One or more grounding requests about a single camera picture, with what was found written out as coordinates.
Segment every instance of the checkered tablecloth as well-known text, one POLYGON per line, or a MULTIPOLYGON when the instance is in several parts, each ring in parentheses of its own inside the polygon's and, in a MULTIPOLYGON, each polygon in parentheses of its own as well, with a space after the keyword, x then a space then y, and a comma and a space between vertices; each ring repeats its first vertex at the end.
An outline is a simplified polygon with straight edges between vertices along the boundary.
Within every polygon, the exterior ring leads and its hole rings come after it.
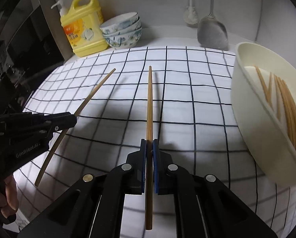
MULTIPOLYGON (((139 148, 146 137, 151 65, 153 131, 160 149, 192 174, 217 176, 285 237, 296 224, 296 187, 269 181, 243 142, 230 101, 234 60, 233 53, 200 47, 136 47, 55 69, 25 111, 74 113, 95 83, 116 71, 63 139, 39 188, 33 184, 47 152, 15 173, 21 212, 32 220, 81 176, 107 173, 139 148)), ((176 237, 173 197, 155 196, 153 230, 145 231, 144 195, 126 195, 121 237, 176 237)))

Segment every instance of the floral bowl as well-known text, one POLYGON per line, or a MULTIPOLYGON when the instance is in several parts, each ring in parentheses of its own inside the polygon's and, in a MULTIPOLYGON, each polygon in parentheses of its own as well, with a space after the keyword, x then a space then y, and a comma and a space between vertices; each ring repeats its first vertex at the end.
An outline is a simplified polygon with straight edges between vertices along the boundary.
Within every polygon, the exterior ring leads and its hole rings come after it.
POLYGON ((115 33, 103 34, 103 37, 107 38, 107 37, 111 37, 111 36, 121 35, 121 34, 125 34, 128 32, 134 31, 136 29, 140 29, 140 28, 141 28, 141 22, 140 22, 140 17, 138 17, 138 20, 134 24, 130 25, 129 27, 119 30, 115 33))
POLYGON ((108 21, 105 21, 101 26, 99 26, 99 28, 104 35, 112 34, 134 24, 138 21, 138 18, 139 16, 137 12, 120 14, 108 21))
POLYGON ((124 49, 134 47, 141 37, 142 28, 130 31, 125 34, 104 37, 107 44, 116 49, 124 49))

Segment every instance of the ceramic bowl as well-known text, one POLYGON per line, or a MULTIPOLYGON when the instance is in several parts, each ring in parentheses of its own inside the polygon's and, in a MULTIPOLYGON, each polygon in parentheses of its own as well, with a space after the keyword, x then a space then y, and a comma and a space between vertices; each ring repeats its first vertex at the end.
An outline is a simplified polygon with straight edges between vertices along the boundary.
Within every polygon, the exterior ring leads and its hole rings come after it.
POLYGON ((104 39, 106 40, 107 44, 116 49, 130 48, 134 47, 138 42, 139 38, 141 37, 141 31, 142 28, 139 28, 125 34, 104 37, 104 39))
POLYGON ((138 18, 137 12, 124 13, 105 21, 99 28, 105 35, 112 34, 134 24, 138 18))
POLYGON ((286 130, 245 69, 256 65, 283 79, 296 103, 296 69, 275 52, 252 43, 236 46, 231 102, 246 145, 269 179, 296 185, 296 150, 286 130))
POLYGON ((130 25, 129 27, 119 30, 119 31, 112 33, 112 34, 107 34, 107 35, 103 34, 103 37, 106 38, 106 37, 121 35, 121 34, 125 34, 128 32, 134 31, 136 29, 140 29, 140 28, 141 28, 141 22, 140 22, 140 17, 138 17, 138 20, 134 24, 130 25))

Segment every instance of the white brush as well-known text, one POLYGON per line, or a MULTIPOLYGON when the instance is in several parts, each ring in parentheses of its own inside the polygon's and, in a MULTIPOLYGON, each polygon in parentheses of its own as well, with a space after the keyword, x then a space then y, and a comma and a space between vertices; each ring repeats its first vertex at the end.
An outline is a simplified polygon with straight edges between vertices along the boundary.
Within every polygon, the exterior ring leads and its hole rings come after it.
POLYGON ((189 6, 183 14, 183 19, 187 24, 195 25, 199 23, 199 19, 197 17, 197 13, 195 8, 193 7, 192 0, 189 0, 189 6))

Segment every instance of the yellow plastic jug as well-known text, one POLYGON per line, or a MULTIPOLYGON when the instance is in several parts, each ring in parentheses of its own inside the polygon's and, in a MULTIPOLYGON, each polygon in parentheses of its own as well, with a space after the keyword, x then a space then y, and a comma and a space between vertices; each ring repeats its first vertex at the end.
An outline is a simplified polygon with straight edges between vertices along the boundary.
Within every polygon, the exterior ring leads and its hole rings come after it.
POLYGON ((104 22, 98 0, 79 5, 73 0, 67 14, 61 16, 61 25, 72 46, 73 52, 83 57, 105 50, 108 44, 99 26, 104 22))

